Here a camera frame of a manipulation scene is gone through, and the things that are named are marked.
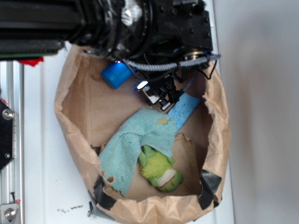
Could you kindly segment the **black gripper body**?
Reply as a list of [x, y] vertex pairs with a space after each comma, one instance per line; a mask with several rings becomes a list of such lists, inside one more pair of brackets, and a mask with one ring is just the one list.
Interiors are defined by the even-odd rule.
[[152, 56], [179, 59], [213, 51], [209, 12], [202, 0], [156, 0]]

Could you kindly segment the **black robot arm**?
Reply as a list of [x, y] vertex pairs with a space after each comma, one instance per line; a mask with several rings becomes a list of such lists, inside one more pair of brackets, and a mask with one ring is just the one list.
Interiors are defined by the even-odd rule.
[[1, 1], [2, 60], [51, 56], [66, 42], [110, 60], [172, 60], [213, 50], [202, 0]]

